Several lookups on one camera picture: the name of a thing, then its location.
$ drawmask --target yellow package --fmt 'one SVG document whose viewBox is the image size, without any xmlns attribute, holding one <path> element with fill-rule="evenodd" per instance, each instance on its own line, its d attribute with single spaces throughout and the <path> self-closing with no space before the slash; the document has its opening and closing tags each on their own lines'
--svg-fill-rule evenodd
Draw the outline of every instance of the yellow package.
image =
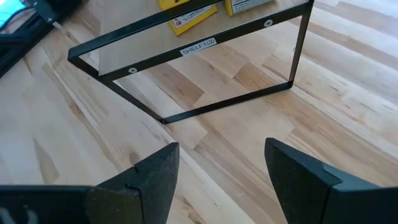
<svg viewBox="0 0 398 224">
<path fill-rule="evenodd" d="M 174 6 L 178 6 L 179 4 L 183 4 L 187 1 L 189 0 L 159 0 L 159 4 L 162 10 L 166 10 Z M 180 35 L 216 12 L 217 7 L 215 4 L 213 4 L 172 19 L 169 23 L 175 34 Z"/>
<path fill-rule="evenodd" d="M 226 13 L 229 16 L 259 6 L 272 0 L 225 0 Z"/>
</svg>

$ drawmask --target black device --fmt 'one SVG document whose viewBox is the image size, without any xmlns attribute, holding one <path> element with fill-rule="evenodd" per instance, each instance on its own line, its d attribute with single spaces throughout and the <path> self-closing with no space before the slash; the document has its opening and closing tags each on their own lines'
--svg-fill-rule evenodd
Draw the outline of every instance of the black device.
<svg viewBox="0 0 398 224">
<path fill-rule="evenodd" d="M 398 188 L 382 188 L 267 138 L 269 176 L 289 224 L 398 223 Z"/>
<path fill-rule="evenodd" d="M 25 0 L 26 8 L 34 11 L 20 27 L 11 34 L 0 34 L 0 78 L 12 68 L 53 28 L 54 22 L 61 22 L 73 13 L 82 0 Z M 4 29 L 20 11 L 3 21 Z"/>
<path fill-rule="evenodd" d="M 0 186 L 0 223 L 164 224 L 179 159 L 171 143 L 95 187 Z"/>
</svg>

